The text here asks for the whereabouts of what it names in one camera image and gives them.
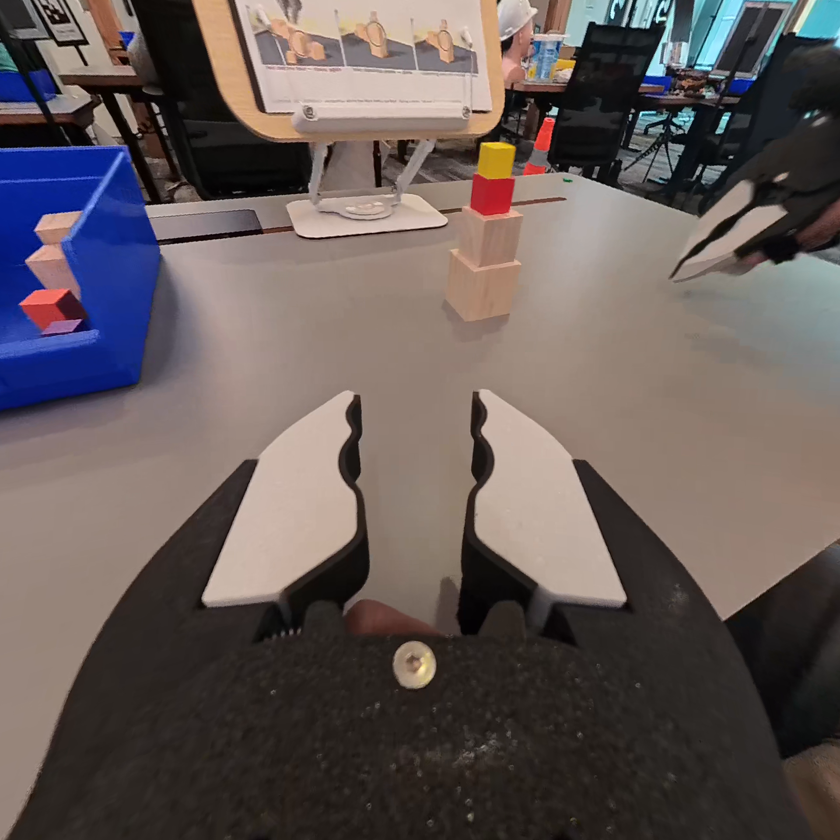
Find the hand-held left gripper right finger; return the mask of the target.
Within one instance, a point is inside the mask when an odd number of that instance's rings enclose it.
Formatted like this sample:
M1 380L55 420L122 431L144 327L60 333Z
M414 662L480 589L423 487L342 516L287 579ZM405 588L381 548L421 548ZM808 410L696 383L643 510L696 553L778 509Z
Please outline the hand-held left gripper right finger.
M627 594L568 450L494 392L473 394L462 583L476 599L620 610Z

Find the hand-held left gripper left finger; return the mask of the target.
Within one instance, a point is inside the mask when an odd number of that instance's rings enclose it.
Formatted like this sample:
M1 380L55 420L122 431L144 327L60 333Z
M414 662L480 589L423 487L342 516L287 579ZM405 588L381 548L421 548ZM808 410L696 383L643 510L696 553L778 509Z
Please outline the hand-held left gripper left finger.
M344 607L366 583L370 551L361 477L361 397L344 391L260 454L206 583L207 608Z

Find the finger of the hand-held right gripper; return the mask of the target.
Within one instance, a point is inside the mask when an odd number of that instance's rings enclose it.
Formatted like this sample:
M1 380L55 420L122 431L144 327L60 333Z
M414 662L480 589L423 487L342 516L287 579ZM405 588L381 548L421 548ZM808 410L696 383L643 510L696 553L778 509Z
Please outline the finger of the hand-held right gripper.
M690 239L680 254L669 278L674 283L686 282L709 274L738 276L739 259L760 248L770 239L791 235L791 214L777 203L761 204L754 199L754 209L744 218L758 223L758 234L748 242L737 244L733 234L717 241L691 244Z
M759 232L758 223L743 220L754 209L756 191L756 183L749 179L734 184L717 203L699 217L689 242L714 242L727 235L734 235L737 244L753 239Z

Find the medium wooden cube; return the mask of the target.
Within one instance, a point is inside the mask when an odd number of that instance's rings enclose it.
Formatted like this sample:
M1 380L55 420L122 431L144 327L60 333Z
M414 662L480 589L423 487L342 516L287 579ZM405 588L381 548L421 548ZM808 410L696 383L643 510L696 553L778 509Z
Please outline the medium wooden cube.
M81 300L81 288L60 244L42 245L25 264L45 288L68 290Z
M463 206L458 223L460 255L472 266L487 268L516 261L523 216L517 211L483 215Z

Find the yellow wooden cube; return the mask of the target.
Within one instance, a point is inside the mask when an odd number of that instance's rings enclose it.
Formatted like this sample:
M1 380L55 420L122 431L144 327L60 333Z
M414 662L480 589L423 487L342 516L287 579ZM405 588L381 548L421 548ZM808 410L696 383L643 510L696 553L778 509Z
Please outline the yellow wooden cube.
M483 142L479 146L476 175L488 181L512 177L517 148L511 143Z

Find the large wooden cube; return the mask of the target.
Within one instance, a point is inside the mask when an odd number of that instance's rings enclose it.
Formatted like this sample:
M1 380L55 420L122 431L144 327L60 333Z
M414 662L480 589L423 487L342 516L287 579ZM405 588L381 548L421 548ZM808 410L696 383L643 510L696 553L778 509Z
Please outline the large wooden cube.
M60 245L79 222L82 211L46 213L38 220L34 231L42 245Z
M465 322L507 316L515 298L522 263L475 266L460 251L449 251L447 304Z

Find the blue plastic bin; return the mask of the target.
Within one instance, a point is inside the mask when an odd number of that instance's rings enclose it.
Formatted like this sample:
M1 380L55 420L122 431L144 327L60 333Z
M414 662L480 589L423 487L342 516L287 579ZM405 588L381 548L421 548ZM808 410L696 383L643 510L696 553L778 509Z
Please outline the blue plastic bin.
M118 146L2 149L1 407L133 385L161 250L128 152ZM82 211L61 243L87 312L84 332L42 338L18 303L45 288L25 260L44 214Z

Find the person's right hand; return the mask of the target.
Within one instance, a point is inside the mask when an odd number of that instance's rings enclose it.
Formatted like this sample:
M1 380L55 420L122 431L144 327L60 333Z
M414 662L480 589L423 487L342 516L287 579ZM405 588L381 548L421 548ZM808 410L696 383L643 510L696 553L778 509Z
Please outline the person's right hand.
M737 268L748 272L764 262L779 265L792 261L800 254L824 250L838 242L839 200L829 205L816 220L794 232L768 240L760 248L738 260Z

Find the black office chair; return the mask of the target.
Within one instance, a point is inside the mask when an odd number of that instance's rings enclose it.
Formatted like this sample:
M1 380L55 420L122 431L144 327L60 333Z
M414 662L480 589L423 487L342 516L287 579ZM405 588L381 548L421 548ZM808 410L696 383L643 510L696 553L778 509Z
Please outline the black office chair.
M230 111L215 81L193 3L131 3L140 25L144 86L159 94L167 136L186 181L204 200L304 193L312 171L306 143L273 143Z
M554 121L552 169L577 167L585 176L597 170L599 182L616 174L629 116L664 32L664 24L589 24Z
M759 78L732 113L722 143L731 152L724 171L712 183L701 209L723 193L729 178L768 144L792 131L802 114L791 108L791 99L805 85L810 61L823 58L835 46L835 38L804 38L784 35Z

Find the orange striped traffic cone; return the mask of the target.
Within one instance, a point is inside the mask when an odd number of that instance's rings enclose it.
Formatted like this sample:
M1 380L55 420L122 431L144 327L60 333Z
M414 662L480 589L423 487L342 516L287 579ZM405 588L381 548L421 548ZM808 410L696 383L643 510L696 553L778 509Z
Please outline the orange striped traffic cone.
M554 122L552 117L546 117L542 121L522 175L541 175L547 171Z

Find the mannequin head white helmet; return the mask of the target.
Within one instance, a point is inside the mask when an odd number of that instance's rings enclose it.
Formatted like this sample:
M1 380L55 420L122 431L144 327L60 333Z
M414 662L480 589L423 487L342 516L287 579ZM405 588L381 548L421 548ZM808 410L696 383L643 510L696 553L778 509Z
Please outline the mannequin head white helmet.
M529 1L497 2L501 68L507 87L526 78L523 63L529 57L537 13Z

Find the white folding stand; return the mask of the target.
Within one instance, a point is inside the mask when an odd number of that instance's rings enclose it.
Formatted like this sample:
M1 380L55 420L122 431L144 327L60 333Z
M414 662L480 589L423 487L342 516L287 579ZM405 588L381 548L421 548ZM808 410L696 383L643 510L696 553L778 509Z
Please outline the white folding stand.
M308 198L287 205L293 231L302 238L322 239L444 226L446 219L441 213L420 200L404 204L403 195L437 138L468 128L472 114L470 105L462 101L375 101L369 108L348 101L298 104L291 116L294 129L300 134L322 135L326 140L314 148ZM369 133L376 140L396 140L403 134L425 138L392 192L325 196L321 183L329 141L351 133Z

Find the white instruction sheet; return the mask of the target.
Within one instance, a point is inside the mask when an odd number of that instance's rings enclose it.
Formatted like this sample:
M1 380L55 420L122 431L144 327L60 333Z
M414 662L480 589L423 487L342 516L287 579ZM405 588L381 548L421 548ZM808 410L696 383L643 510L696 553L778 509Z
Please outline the white instruction sheet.
M454 102L490 112L481 2L235 1L259 108Z

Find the wooden display board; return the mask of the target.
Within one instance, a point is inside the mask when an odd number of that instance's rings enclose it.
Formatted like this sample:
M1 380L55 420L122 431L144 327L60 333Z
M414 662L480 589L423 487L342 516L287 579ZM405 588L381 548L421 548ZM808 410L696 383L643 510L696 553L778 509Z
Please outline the wooden display board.
M324 142L322 135L300 134L291 122L292 113L267 113L259 108L256 91L244 59L235 16L229 2L195 2L197 20L211 61L217 86L236 119L258 136L274 142ZM497 28L495 2L481 2L486 43L488 78L492 97L490 112L473 112L469 126L437 138L476 138L493 128L501 116L505 83L501 70L501 42ZM424 140L400 135L396 140ZM376 140L369 133L351 133L337 141Z

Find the brown wooden desk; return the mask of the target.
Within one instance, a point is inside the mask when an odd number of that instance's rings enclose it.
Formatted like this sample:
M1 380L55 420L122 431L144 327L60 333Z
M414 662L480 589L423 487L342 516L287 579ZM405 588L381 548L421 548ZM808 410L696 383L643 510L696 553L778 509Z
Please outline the brown wooden desk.
M105 92L130 95L144 91L142 80L131 66L81 67L60 72L59 80L98 95Z

